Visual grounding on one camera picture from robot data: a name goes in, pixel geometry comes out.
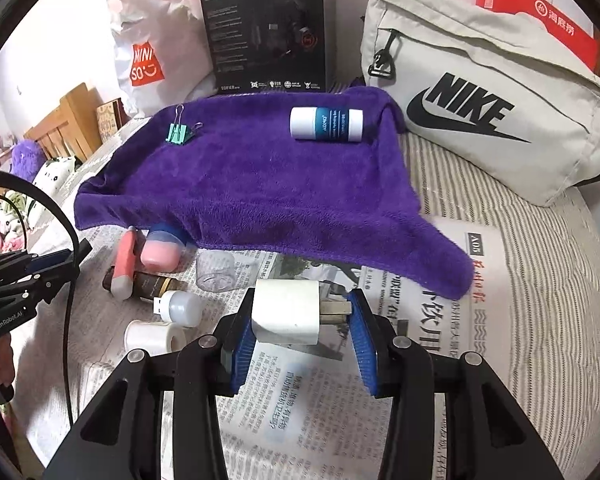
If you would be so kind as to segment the person left hand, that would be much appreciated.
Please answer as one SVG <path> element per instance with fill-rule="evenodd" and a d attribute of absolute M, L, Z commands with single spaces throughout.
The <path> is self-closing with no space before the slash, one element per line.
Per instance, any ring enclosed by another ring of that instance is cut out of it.
<path fill-rule="evenodd" d="M 5 334 L 0 337 L 0 385 L 9 387 L 15 379 L 14 352 L 12 337 Z"/>

